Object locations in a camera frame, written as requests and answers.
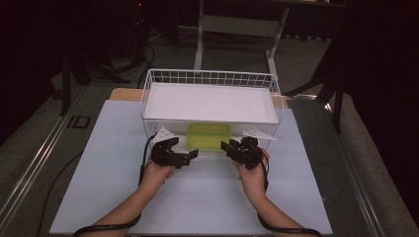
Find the wire rack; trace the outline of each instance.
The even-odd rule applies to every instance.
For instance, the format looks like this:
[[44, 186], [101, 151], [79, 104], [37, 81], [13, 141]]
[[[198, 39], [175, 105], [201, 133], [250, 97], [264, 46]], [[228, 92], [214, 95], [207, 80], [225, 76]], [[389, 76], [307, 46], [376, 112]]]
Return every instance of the wire rack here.
[[[176, 70], [176, 69], [150, 69], [147, 72], [141, 100], [140, 112], [143, 118], [147, 136], [157, 132], [158, 122], [144, 118], [147, 102], [150, 97], [153, 83], [176, 84], [205, 84], [216, 86], [253, 87], [269, 89], [278, 121], [283, 115], [284, 100], [281, 95], [278, 79], [273, 74], [236, 72], [236, 71], [210, 71], [210, 70]], [[275, 135], [279, 124], [256, 124], [257, 130]], [[260, 145], [267, 148], [270, 140], [260, 140]]]

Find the gray floor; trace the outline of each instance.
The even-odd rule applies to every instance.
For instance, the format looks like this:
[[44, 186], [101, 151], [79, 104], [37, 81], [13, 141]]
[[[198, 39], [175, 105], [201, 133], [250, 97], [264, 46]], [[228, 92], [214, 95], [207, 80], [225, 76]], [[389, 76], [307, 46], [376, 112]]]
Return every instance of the gray floor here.
[[[156, 68], [192, 69], [196, 52], [196, 39], [193, 31], [190, 35], [188, 33], [188, 31], [185, 31], [185, 36], [180, 39], [178, 46], [165, 43], [166, 40], [163, 38], [151, 41], [150, 45], [155, 50], [153, 66]], [[218, 36], [207, 36], [206, 42], [208, 43], [204, 51], [203, 69], [268, 72], [263, 52], [263, 48], [270, 47], [268, 39], [261, 39], [256, 43], [241, 46], [215, 43], [215, 41], [220, 40], [222, 38]], [[328, 41], [321, 40], [281, 40], [275, 60], [282, 91], [294, 89], [309, 80], [328, 43]], [[151, 58], [150, 49], [147, 50], [146, 54], [148, 58]], [[144, 68], [141, 67], [131, 73], [125, 73], [123, 77], [131, 81], [128, 85], [119, 85], [98, 77], [95, 78], [90, 87], [75, 89], [75, 94], [82, 91], [82, 95], [80, 95], [81, 100], [76, 103], [72, 115], [91, 117], [91, 125], [86, 129], [67, 128], [61, 133], [54, 145], [55, 148], [51, 150], [38, 178], [23, 199], [3, 236], [34, 236], [36, 234], [42, 204], [52, 179], [71, 157], [83, 150], [103, 102], [109, 98], [112, 90], [118, 87], [136, 87], [138, 77], [143, 70]], [[320, 86], [312, 88], [305, 94], [315, 95], [319, 88]], [[417, 226], [413, 223], [386, 172], [371, 137], [353, 107], [351, 98], [348, 95], [344, 97], [341, 121], [342, 135], [332, 134], [330, 136], [324, 130], [317, 130], [318, 126], [311, 121], [320, 122], [321, 120], [315, 118], [323, 115], [318, 113], [322, 110], [318, 106], [300, 101], [291, 102], [291, 105], [294, 107], [295, 116], [300, 121], [298, 126], [301, 136], [311, 137], [304, 141], [309, 157], [319, 157], [318, 159], [313, 158], [312, 167], [316, 179], [321, 180], [319, 188], [325, 197], [325, 206], [328, 210], [329, 208], [333, 209], [328, 211], [334, 229], [333, 236], [419, 236]], [[46, 101], [0, 147], [0, 203], [7, 200], [9, 193], [14, 189], [15, 184], [47, 139], [50, 131], [59, 120], [59, 111], [59, 101]], [[334, 143], [338, 141], [344, 143], [351, 164], [359, 174], [359, 179], [363, 184], [362, 188], [365, 189], [367, 198], [371, 201], [382, 234], [368, 233], [368, 226], [365, 221], [359, 221], [360, 218], [364, 218], [360, 209], [357, 208], [362, 203], [356, 201], [356, 197], [352, 193], [350, 180], [340, 182], [327, 180], [327, 177], [330, 176], [325, 174], [329, 174], [332, 170], [337, 173], [347, 172], [344, 168], [344, 160], [333, 161], [333, 159], [327, 158], [331, 151], [327, 149], [327, 146], [324, 146], [325, 142]], [[53, 190], [53, 195], [46, 209], [41, 236], [48, 236], [48, 228], [53, 221], [66, 186], [71, 180], [76, 164], [77, 162], [74, 162], [66, 169]], [[336, 201], [339, 198], [342, 199], [342, 202], [353, 205], [355, 208], [343, 206]]]

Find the person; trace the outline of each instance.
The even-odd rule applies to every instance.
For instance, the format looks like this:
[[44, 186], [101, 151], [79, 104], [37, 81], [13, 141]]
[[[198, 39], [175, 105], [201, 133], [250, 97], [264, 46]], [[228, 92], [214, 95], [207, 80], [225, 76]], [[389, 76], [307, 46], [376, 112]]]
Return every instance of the person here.
[[[267, 151], [263, 150], [264, 163], [269, 159]], [[247, 170], [243, 165], [233, 162], [237, 168], [239, 179], [243, 186], [244, 194], [253, 205], [259, 215], [270, 225], [278, 228], [303, 228], [299, 223], [287, 216], [265, 194], [265, 174], [262, 165], [259, 164], [251, 170]], [[142, 182], [138, 189], [124, 200], [115, 209], [99, 219], [94, 225], [128, 223], [136, 219], [147, 204], [155, 197], [160, 187], [166, 179], [174, 175], [174, 167], [163, 166], [151, 162], [144, 171]], [[123, 237], [126, 236], [128, 229], [108, 230], [99, 232], [84, 233], [82, 237]], [[285, 234], [273, 232], [275, 237], [310, 237], [310, 234]]]

